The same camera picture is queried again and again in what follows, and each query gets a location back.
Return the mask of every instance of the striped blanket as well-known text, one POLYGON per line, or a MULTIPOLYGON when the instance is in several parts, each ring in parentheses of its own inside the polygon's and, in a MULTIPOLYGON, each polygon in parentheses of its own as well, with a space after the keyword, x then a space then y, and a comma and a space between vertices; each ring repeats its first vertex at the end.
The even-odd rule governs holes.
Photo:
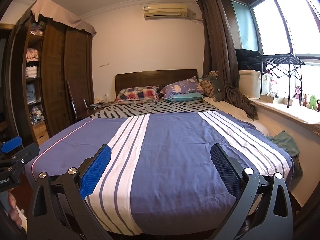
POLYGON ((157 103, 112 104, 91 115, 90 118, 121 118, 145 114, 190 113, 212 110, 217 110, 217 108, 202 99, 188 102, 166 102, 161 98, 157 103))
POLYGON ((65 173, 99 150, 111 161, 87 203, 115 233, 181 235, 217 228, 235 202, 210 159, 219 143, 243 167, 292 178, 292 158, 251 124, 221 111, 87 118, 40 146, 29 162, 30 182, 42 171, 65 173))

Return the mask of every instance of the wooden wardrobe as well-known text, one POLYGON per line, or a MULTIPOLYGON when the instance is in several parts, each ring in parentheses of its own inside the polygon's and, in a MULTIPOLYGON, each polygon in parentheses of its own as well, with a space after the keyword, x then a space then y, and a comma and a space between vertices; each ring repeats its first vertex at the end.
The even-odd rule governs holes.
POLYGON ((23 145, 33 142, 41 144, 73 123, 67 80, 76 79, 79 91, 87 104, 93 102, 91 44, 92 34, 71 28, 42 15, 39 20, 46 23, 43 36, 30 34, 35 19, 31 16, 17 33, 12 47, 10 67, 11 102, 14 120, 12 129, 21 136, 23 145), (39 52, 37 77, 32 78, 36 96, 41 97, 44 122, 32 125, 30 104, 27 103, 26 53, 27 48, 39 52))

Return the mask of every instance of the plastic storage box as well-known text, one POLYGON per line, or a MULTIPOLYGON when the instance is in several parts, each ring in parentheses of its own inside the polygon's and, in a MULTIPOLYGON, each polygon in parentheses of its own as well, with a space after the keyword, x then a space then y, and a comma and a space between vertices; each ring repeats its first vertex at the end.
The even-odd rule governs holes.
MULTIPOLYGON (((262 94, 269 92, 271 74, 263 75, 262 94)), ((239 71, 239 90, 241 94, 249 98, 260 97, 261 72, 256 70, 239 71)))

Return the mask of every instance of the chair back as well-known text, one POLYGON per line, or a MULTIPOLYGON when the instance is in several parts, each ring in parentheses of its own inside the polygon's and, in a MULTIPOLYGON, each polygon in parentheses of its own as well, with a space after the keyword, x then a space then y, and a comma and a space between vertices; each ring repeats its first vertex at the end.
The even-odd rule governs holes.
POLYGON ((68 79, 68 90, 72 102, 72 108, 76 117, 87 111, 87 105, 82 94, 82 90, 79 89, 79 82, 76 79, 68 79))

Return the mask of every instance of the white wall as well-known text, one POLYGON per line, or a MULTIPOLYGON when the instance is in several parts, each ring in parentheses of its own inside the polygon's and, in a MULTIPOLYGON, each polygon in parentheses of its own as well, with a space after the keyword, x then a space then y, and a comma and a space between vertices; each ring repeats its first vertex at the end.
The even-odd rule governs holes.
POLYGON ((258 121, 270 130, 271 135, 285 130, 292 135, 300 150, 299 161, 303 176, 292 181, 290 191, 303 206, 320 180, 320 136, 261 107, 257 107, 257 110, 258 121))
POLYGON ((1 23, 16 24, 24 12, 29 8, 29 5, 25 5, 18 2, 12 2, 5 11, 1 23))
MULTIPOLYGON (((201 17, 197 4, 188 4, 188 8, 201 17)), ((197 69, 198 75, 202 76, 204 30, 200 23, 187 19, 146 21, 142 5, 109 11, 85 20, 97 31, 92 40, 95 98, 103 98, 105 94, 110 100, 116 98, 116 74, 197 69)))

